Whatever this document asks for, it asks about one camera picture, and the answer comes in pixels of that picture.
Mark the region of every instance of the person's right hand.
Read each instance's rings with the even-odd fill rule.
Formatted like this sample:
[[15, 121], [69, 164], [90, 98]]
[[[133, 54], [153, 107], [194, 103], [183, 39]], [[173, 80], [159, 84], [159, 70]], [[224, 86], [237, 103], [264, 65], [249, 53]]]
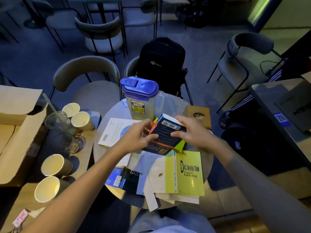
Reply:
[[179, 137], [193, 146], [211, 150], [217, 149], [223, 142], [222, 139], [199, 124], [195, 118], [187, 118], [179, 115], [175, 118], [187, 128], [187, 132], [172, 132], [172, 137]]

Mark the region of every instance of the round table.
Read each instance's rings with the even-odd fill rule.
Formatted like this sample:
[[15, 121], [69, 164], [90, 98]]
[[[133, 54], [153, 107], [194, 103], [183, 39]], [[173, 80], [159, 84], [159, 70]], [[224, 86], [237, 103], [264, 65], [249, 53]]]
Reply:
[[[161, 116], [162, 113], [168, 114], [172, 117], [176, 115], [183, 115], [185, 107], [188, 105], [188, 102], [178, 98], [176, 96], [165, 94], [163, 107], [160, 113], [156, 113], [156, 117]], [[128, 107], [125, 107], [123, 103], [120, 101], [115, 106], [113, 106], [107, 114], [102, 118], [102, 121], [97, 129], [95, 140], [94, 140], [94, 160], [97, 162], [100, 157], [102, 157], [107, 148], [105, 146], [99, 145], [99, 139], [104, 132], [108, 121], [110, 118], [122, 118], [122, 119], [132, 119], [130, 110]], [[184, 147], [185, 150], [197, 151], [195, 147], [186, 144]], [[205, 153], [201, 151], [201, 163], [202, 163], [202, 172], [203, 172], [203, 180], [206, 181], [207, 177], [212, 169], [214, 155], [211, 153]], [[126, 192], [122, 189], [112, 187], [110, 185], [106, 185], [107, 188], [113, 193], [116, 197], [123, 200], [127, 204], [136, 206], [138, 208], [148, 209], [148, 205], [146, 199], [142, 195], [133, 194], [130, 192]], [[174, 204], [168, 203], [164, 200], [159, 200], [160, 202], [158, 209], [170, 208], [173, 207]], [[175, 201], [175, 205], [180, 204], [181, 202]]]

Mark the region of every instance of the plastic pitcher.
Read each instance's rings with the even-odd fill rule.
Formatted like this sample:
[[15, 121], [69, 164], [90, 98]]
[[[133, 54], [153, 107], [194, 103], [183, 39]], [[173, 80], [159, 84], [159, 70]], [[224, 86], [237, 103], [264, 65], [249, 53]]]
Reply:
[[131, 76], [120, 83], [133, 119], [153, 120], [155, 113], [161, 112], [164, 92], [155, 81]]

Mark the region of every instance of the backpack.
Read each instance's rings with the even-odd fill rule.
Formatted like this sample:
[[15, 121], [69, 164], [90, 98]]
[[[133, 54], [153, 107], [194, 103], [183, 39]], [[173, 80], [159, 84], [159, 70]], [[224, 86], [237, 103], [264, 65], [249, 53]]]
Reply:
[[169, 38], [153, 39], [142, 47], [137, 76], [156, 81], [159, 90], [182, 98], [180, 87], [188, 72], [182, 69], [185, 54], [185, 49]]

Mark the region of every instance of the blue lid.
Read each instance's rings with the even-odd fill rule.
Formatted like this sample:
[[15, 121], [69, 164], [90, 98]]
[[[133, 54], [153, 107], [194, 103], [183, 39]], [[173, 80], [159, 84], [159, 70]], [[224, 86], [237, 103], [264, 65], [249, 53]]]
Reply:
[[155, 81], [135, 76], [122, 78], [120, 83], [125, 94], [153, 97], [159, 91], [159, 85]]

